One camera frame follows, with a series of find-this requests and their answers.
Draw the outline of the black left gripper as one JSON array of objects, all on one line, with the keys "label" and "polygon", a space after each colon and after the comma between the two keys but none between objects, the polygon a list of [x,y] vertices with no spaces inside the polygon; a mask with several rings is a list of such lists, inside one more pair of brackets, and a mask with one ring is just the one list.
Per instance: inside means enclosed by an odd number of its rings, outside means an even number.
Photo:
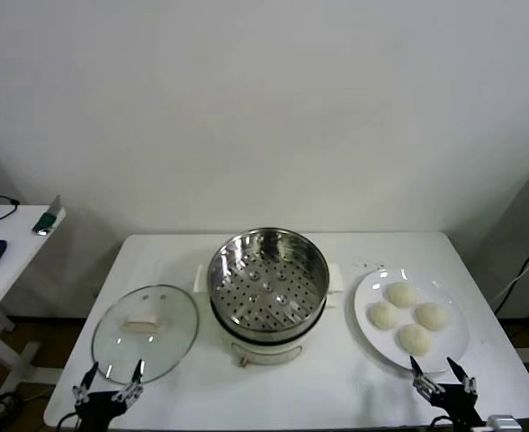
[{"label": "black left gripper", "polygon": [[99,363],[85,373],[81,383],[72,388],[75,411],[80,419],[79,432],[107,432],[111,422],[126,413],[127,403],[134,403],[143,392],[141,382],[144,362],[138,360],[130,382],[120,391],[100,391],[89,393]]}]

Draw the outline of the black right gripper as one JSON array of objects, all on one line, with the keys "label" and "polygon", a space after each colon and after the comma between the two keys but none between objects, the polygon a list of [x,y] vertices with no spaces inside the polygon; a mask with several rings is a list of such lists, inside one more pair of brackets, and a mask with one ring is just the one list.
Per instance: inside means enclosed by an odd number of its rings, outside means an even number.
[{"label": "black right gripper", "polygon": [[417,360],[409,357],[413,374],[413,387],[431,405],[444,410],[455,428],[483,427],[485,422],[475,409],[478,399],[476,379],[470,377],[464,369],[447,357],[447,362],[458,380],[458,383],[441,387],[425,376]]}]

